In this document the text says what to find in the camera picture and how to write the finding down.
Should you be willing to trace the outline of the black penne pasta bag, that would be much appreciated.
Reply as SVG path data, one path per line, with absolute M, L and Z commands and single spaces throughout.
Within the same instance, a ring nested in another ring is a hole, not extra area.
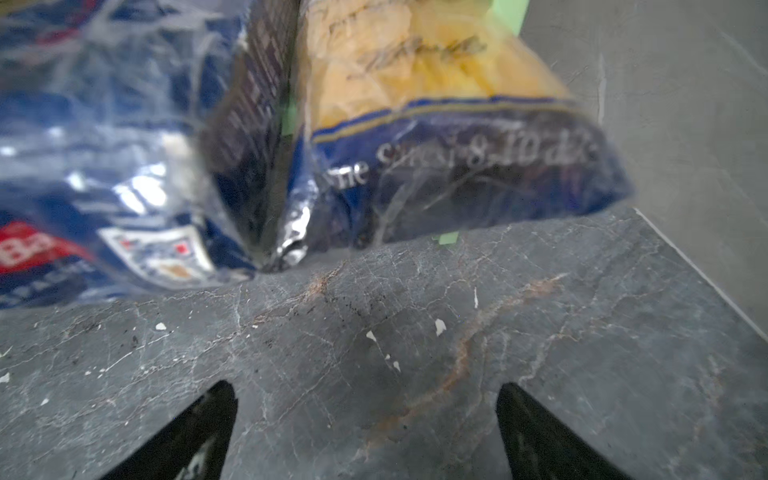
M 1 5 L 1 305 L 250 280 L 294 1 Z

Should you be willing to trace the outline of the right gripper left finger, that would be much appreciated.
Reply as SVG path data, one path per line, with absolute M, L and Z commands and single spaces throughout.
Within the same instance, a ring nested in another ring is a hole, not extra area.
M 238 405 L 233 385 L 217 382 L 102 479 L 220 479 Z

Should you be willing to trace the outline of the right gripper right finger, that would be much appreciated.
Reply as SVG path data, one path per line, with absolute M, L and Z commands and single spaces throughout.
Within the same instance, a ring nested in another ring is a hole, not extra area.
M 514 479 L 630 479 L 518 384 L 501 387 L 495 410 Z

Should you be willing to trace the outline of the blue orecchiette pasta bag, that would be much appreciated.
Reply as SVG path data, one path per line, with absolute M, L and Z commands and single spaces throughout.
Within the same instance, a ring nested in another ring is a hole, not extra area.
M 295 52 L 275 269 L 631 195 L 603 129 L 490 1 L 304 1 Z

